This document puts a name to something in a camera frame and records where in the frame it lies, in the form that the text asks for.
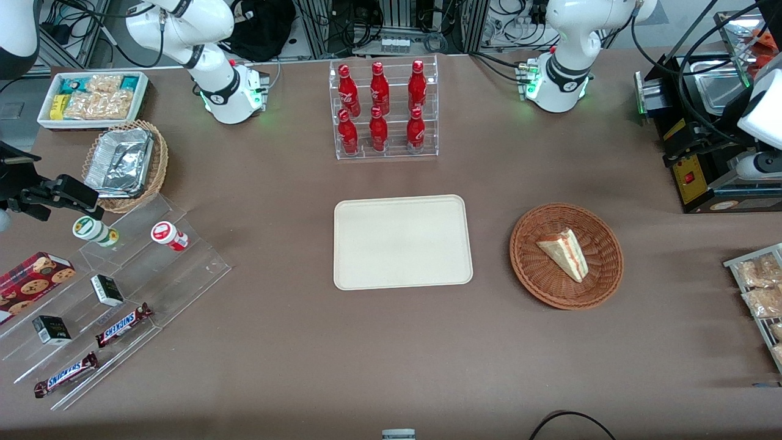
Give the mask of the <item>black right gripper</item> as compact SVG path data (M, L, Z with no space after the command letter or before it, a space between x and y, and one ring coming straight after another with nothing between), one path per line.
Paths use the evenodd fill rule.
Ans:
M98 213L98 192L77 178L61 174L55 179L42 178L34 163L41 156L23 152L16 147L1 142L1 209L9 208L8 201L19 197L24 189L38 186L44 202L53 208L67 208L83 213ZM42 204L18 203L18 211L39 220L48 222L51 210Z

